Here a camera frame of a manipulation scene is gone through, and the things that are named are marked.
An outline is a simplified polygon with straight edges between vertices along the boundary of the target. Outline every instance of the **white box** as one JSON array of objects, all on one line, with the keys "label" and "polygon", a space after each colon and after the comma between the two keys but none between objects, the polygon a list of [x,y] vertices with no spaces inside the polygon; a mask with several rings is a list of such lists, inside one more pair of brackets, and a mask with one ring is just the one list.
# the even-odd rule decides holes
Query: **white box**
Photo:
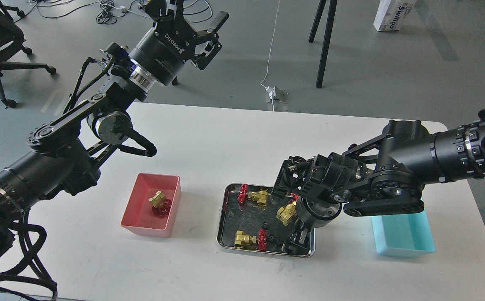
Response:
[{"label": "white box", "polygon": [[380,0],[374,26],[376,30],[397,31],[417,0]]}]

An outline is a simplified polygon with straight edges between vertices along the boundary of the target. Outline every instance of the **screw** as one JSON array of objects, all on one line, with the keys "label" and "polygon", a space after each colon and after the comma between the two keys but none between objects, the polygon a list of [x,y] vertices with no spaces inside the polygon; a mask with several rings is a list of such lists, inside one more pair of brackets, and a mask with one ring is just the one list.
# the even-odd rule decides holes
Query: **screw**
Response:
[{"label": "screw", "polygon": [[39,136],[40,137],[45,137],[45,136],[48,136],[49,134],[51,134],[53,132],[53,128],[44,128],[43,130],[41,130],[41,132],[39,133]]},{"label": "screw", "polygon": [[344,211],[344,213],[351,215],[352,217],[360,217],[361,216],[361,213],[359,213],[357,210],[347,208],[343,211]]},{"label": "screw", "polygon": [[100,100],[103,98],[103,93],[97,93],[93,95],[92,100]]},{"label": "screw", "polygon": [[420,212],[419,210],[421,209],[419,206],[417,206],[416,204],[405,204],[403,206],[403,209],[406,211],[406,212],[409,212],[409,213],[417,213],[417,212]]}]

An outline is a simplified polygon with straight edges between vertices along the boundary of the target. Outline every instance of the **gray floor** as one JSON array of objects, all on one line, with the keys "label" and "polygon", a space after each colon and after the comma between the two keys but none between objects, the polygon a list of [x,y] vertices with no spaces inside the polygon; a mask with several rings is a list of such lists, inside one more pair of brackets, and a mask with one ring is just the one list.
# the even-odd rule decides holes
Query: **gray floor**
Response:
[{"label": "gray floor", "polygon": [[[31,8],[24,1],[3,2],[24,11]],[[76,0],[42,8],[41,12],[61,15],[86,3],[89,1]],[[129,3],[116,1],[117,5]],[[281,1],[269,74],[264,81],[288,93],[287,103],[275,108],[435,120],[448,128],[476,120],[478,110],[485,108],[485,0],[418,0],[407,24],[392,33],[376,32],[372,25],[378,3],[339,1],[323,88],[315,89],[324,20],[315,43],[309,44],[307,38],[317,0]],[[224,10],[231,15],[220,32],[223,49],[206,70],[188,64],[179,74],[179,86],[154,87],[146,101],[271,110],[259,83],[267,71],[277,4],[276,0],[210,0],[215,13]],[[187,12],[204,7],[198,3],[195,10]],[[0,149],[0,169],[28,151],[25,140],[32,128],[61,112],[86,57],[99,57],[99,49],[112,41],[132,47],[151,26],[150,20],[136,15],[127,15],[114,25],[98,25],[95,16],[99,11],[99,6],[91,5],[61,19],[44,19],[34,10],[17,23],[34,55],[19,53],[14,59],[47,62],[58,74],[52,77],[43,70],[4,72],[7,97],[19,104],[5,110],[0,103],[0,145],[5,145]],[[192,15],[189,20],[206,16]],[[206,25],[197,23],[195,28]],[[86,80],[100,70],[95,65],[90,69]],[[367,131],[374,131],[375,136],[380,133],[377,128]],[[470,181],[470,186],[485,222],[485,180]],[[0,300],[8,299],[18,298],[0,294]]]}]

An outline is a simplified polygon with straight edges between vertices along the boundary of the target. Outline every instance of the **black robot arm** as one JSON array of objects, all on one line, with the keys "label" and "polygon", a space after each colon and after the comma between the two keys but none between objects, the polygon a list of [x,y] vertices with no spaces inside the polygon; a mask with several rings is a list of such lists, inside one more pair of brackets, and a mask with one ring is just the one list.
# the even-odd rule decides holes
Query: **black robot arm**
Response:
[{"label": "black robot arm", "polygon": [[[157,153],[155,145],[133,129],[126,110],[136,99],[143,101],[155,82],[172,82],[187,60],[204,69],[221,48],[217,30],[228,18],[227,13],[221,12],[207,31],[196,32],[183,18],[182,3],[183,0],[171,0],[175,7],[167,9],[163,0],[149,2],[144,9],[154,20],[153,27],[130,53],[125,47],[110,44],[101,61],[105,64],[103,71],[79,91],[85,67],[96,61],[87,59],[64,114],[30,133],[28,145],[32,151],[1,171],[0,257],[12,246],[13,230],[19,236],[24,258],[16,267],[0,272],[0,281],[40,284],[53,291],[56,299],[56,283],[36,255],[46,233],[42,227],[28,224],[30,208],[62,190],[74,196],[97,185],[101,165],[118,149],[149,157]],[[203,43],[205,49],[195,54],[196,46]],[[99,93],[76,105],[80,95],[105,75],[108,79]],[[83,120],[100,139],[88,149],[78,138]],[[142,149],[123,145],[128,138]],[[36,242],[31,242],[29,232],[38,234]],[[17,276],[28,265],[39,279]]]},{"label": "black robot arm", "polygon": [[[275,198],[301,196],[290,249],[338,217],[419,213],[424,185],[485,177],[485,109],[480,120],[430,134],[420,121],[390,120],[382,134],[348,151],[283,162],[272,191]],[[364,156],[376,149],[377,155]]]}]

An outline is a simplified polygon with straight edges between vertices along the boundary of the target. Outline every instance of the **tripod leg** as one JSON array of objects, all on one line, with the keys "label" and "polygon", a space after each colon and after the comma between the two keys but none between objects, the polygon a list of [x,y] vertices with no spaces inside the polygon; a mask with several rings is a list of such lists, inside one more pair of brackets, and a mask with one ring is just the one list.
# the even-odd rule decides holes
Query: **tripod leg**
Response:
[{"label": "tripod leg", "polygon": [[330,11],[328,11],[328,21],[326,21],[326,30],[324,32],[324,42],[322,43],[321,62],[318,65],[317,89],[322,88],[322,80],[324,79],[324,69],[326,68],[326,59],[328,59],[328,50],[330,49],[330,39],[332,37],[336,9],[337,0],[331,0]]},{"label": "tripod leg", "polygon": [[324,11],[324,5],[326,5],[326,0],[320,0],[318,3],[315,20],[313,21],[313,27],[311,27],[311,33],[309,34],[310,43],[312,43],[315,40],[315,34],[317,33],[318,23],[321,21],[322,12]]}]

